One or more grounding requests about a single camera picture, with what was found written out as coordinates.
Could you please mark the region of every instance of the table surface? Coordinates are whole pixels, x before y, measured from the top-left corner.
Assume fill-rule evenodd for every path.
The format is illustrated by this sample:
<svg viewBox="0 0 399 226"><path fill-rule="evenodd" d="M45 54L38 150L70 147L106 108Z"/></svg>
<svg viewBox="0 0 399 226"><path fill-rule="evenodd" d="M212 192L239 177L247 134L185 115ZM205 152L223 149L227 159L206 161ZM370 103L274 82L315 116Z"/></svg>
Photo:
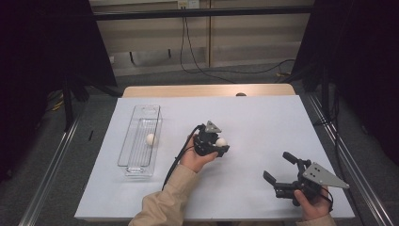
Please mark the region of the table surface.
<svg viewBox="0 0 399 226"><path fill-rule="evenodd" d="M286 92L288 95L276 94L283 93L278 90L279 87L288 90ZM141 209L142 197L162 187L168 168L174 156L182 148L180 146L183 145L187 134L198 123L212 120L223 130L220 136L227 138L231 148L222 158L208 164L201 172L202 179L187 204L186 220L300 218L300 208L294 207L290 200L275 197L273 187L262 177L263 171L268 170L278 182L291 183L295 180L297 168L282 158L283 152L317 160L326 169L330 171L333 169L311 126L303 104L298 96L293 95L295 93L292 87L291 90L289 87L289 85L288 87L287 85L150 87L149 89L152 89L150 94L155 97L120 98L75 217L92 221L132 218ZM185 90L188 96L210 92L221 95L244 92L249 97L159 98L157 97L159 93L154 92L157 88L163 91ZM137 96L140 89L143 88L128 88L129 94L125 92L124 97ZM278 96L250 96L256 93L275 93L272 95ZM151 179L132 180L124 176L123 169L117 166L117 162L126 134L125 129L127 130L125 125L129 123L131 117L130 111L134 105L144 104L161 106L162 132L154 175ZM202 107L203 111L191 110ZM339 188L331 188L330 191L335 201L332 216L352 218L354 215L343 191Z"/></svg>
<svg viewBox="0 0 399 226"><path fill-rule="evenodd" d="M123 97L194 97L194 96L246 96L295 95L289 84L229 84L129 87Z"/></svg>

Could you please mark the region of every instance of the person's arm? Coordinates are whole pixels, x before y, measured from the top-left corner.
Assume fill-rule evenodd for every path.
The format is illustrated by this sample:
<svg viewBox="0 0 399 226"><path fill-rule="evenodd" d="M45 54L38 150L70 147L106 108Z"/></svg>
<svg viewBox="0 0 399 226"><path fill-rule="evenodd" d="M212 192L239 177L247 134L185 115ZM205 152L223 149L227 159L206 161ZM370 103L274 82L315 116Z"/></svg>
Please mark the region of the person's arm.
<svg viewBox="0 0 399 226"><path fill-rule="evenodd" d="M327 188L322 189L321 194L328 197ZM302 207L302 221L296 223L297 226L335 226L335 221L329 214L330 203L319 197L311 202L300 190L294 192L296 199Z"/></svg>
<svg viewBox="0 0 399 226"><path fill-rule="evenodd" d="M180 164L172 172L164 189L144 197L142 211L129 223L129 226L182 225L184 209L194 189L203 166L213 161L217 153L199 156L194 151L193 138Z"/></svg>

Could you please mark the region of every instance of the human hand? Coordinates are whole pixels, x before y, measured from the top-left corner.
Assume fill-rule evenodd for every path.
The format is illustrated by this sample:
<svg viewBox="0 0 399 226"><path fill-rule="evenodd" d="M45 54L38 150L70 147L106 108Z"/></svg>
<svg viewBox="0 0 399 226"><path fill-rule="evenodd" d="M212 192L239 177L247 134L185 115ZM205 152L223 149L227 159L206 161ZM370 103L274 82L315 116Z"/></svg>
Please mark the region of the human hand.
<svg viewBox="0 0 399 226"><path fill-rule="evenodd" d="M185 149L188 149L185 151L182 159L180 160L180 164L193 170L194 172L199 172L202 170L205 164L215 160L217 157L217 152L209 153L205 156L200 156L197 154L194 150L194 136L190 138L187 146L185 146Z"/></svg>
<svg viewBox="0 0 399 226"><path fill-rule="evenodd" d="M328 188L326 186L323 186L323 188L321 195L328 197ZM309 202L301 190L295 190L294 195L302 207L303 220L321 218L329 213L330 203L321 196L316 196Z"/></svg>

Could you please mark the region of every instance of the metal bracket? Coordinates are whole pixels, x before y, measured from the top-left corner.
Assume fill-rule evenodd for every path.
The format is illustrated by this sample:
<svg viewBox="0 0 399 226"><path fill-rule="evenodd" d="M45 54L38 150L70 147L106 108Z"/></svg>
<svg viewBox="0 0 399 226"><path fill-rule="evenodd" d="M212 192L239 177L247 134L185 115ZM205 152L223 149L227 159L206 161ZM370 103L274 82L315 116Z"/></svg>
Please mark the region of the metal bracket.
<svg viewBox="0 0 399 226"><path fill-rule="evenodd" d="M341 188L349 188L349 184L324 169L317 163L311 164L302 174L308 180L315 182L321 186L335 186Z"/></svg>
<svg viewBox="0 0 399 226"><path fill-rule="evenodd" d="M213 124L211 121L208 121L206 123L205 127L205 133L221 133L222 130L219 129L215 124Z"/></svg>

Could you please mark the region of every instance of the white table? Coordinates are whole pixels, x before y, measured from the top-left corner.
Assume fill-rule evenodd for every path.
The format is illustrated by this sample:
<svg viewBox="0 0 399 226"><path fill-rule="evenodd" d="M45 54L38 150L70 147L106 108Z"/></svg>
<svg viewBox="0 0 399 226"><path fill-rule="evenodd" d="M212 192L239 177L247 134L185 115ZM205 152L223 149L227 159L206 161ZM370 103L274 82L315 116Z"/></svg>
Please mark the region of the white table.
<svg viewBox="0 0 399 226"><path fill-rule="evenodd" d="M135 105L160 105L163 116L155 172L132 180L118 158ZM289 152L333 172L305 108L295 95L264 97L121 98L90 175L76 218L126 220L141 210L142 198L161 189L174 157L193 128L208 120L219 126L229 151L205 166L186 209L186 220L276 220L300 218L291 200L277 199L263 179L269 171L278 182L296 180L297 167L282 158ZM354 213L339 188L334 218Z"/></svg>

